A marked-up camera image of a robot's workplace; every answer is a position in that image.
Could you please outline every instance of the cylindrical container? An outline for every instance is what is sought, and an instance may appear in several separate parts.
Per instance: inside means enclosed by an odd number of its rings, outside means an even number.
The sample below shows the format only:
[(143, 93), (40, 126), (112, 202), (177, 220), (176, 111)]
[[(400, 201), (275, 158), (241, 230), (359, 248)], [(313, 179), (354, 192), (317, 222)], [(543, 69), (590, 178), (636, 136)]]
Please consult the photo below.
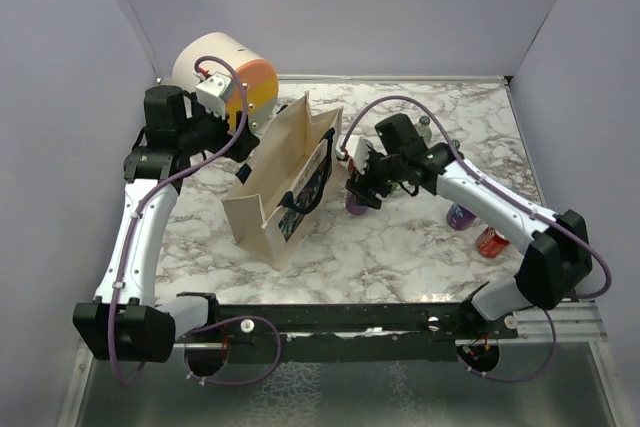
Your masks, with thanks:
[(422, 137), (424, 143), (427, 144), (427, 147), (429, 147), (429, 142), (431, 142), (431, 137), (433, 137), (430, 124), (431, 119), (429, 118), (429, 116), (423, 115), (418, 119), (418, 123), (415, 125), (418, 134), (420, 135), (420, 137)]
[(453, 204), (447, 212), (447, 224), (455, 230), (464, 230), (468, 228), (476, 216), (459, 204)]
[(347, 196), (344, 198), (344, 207), (351, 215), (360, 217), (369, 211), (369, 207), (366, 205), (358, 205), (356, 196), (351, 192), (347, 192)]
[(483, 257), (493, 259), (507, 248), (509, 241), (496, 232), (493, 227), (487, 227), (476, 239), (476, 247)]
[[(173, 65), (171, 81), (189, 92), (194, 91), (199, 80), (193, 75), (193, 64), (204, 55), (213, 55), (228, 62), (242, 80), (243, 85), (237, 85), (227, 101), (231, 131), (236, 129), (236, 112), (242, 110), (241, 88), (247, 91), (252, 130), (266, 125), (278, 97), (278, 77), (273, 66), (227, 34), (214, 32), (195, 40), (180, 53)], [(227, 69), (215, 62), (205, 61), (202, 68), (210, 74), (220, 72), (229, 75)]]

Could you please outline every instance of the paper bag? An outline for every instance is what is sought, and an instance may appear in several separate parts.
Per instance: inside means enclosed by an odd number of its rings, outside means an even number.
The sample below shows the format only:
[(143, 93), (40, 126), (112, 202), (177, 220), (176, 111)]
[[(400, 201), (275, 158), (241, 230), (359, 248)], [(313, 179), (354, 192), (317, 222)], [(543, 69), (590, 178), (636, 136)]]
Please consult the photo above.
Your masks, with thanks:
[(238, 246), (281, 268), (345, 181), (335, 146), (342, 108), (311, 115), (308, 95), (278, 113), (222, 201)]

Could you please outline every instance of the gray floor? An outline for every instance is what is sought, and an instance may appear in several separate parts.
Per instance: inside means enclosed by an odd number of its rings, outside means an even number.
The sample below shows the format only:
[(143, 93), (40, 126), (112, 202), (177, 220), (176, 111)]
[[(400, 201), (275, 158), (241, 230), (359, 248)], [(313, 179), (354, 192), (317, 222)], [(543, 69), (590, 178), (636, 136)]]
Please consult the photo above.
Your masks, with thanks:
[[(548, 345), (508, 345), (496, 373), (535, 370)], [(247, 378), (261, 366), (232, 366)], [(561, 344), (554, 367), (524, 384), (473, 377), (457, 363), (283, 364), (243, 388), (185, 380), (181, 352), (128, 390), (94, 362), (78, 425), (190, 427), (612, 426), (588, 344)]]

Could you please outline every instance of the white and orange container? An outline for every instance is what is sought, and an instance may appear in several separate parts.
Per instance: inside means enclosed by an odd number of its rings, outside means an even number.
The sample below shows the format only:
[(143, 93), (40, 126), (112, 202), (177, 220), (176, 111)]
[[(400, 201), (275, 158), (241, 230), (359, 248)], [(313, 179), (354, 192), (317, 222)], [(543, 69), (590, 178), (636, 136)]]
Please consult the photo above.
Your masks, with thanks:
[[(213, 55), (226, 60), (243, 83), (247, 84), (250, 104), (249, 125), (252, 130), (265, 125), (271, 116), (278, 97), (278, 77), (273, 66), (255, 52), (221, 32), (207, 34), (184, 49), (173, 65), (172, 82), (185, 90), (193, 91), (198, 79), (193, 75), (193, 64), (204, 55)], [(209, 73), (228, 75), (227, 69), (215, 62), (203, 62)], [(231, 130), (235, 131), (236, 112), (242, 110), (239, 87), (227, 102), (227, 113)]]

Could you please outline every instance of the marble table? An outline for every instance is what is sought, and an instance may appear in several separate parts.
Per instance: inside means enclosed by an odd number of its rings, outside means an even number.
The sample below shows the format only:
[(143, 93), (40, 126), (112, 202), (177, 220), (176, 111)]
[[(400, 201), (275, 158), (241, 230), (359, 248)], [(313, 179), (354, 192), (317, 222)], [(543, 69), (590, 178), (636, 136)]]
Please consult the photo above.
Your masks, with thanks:
[[(314, 109), (344, 107), (344, 130), (359, 109), (385, 95), (414, 97), (461, 142), (480, 169), (539, 202), (505, 86), (487, 83), (282, 83), (278, 105), (310, 92)], [(356, 134), (377, 141), (373, 126), (386, 116), (420, 113), (388, 102), (364, 117)], [(442, 139), (434, 131), (433, 142)], [(466, 231), (445, 222), (450, 202), (397, 191), (379, 211), (354, 217), (345, 190), (332, 195), (288, 264), (276, 270), (233, 243), (220, 200), (237, 164), (222, 160), (185, 180), (163, 240), (158, 303), (183, 291), (206, 291), (222, 303), (378, 303), (460, 301), (479, 285), (517, 271), (521, 255), (509, 248), (485, 259), (474, 241), (479, 220)]]

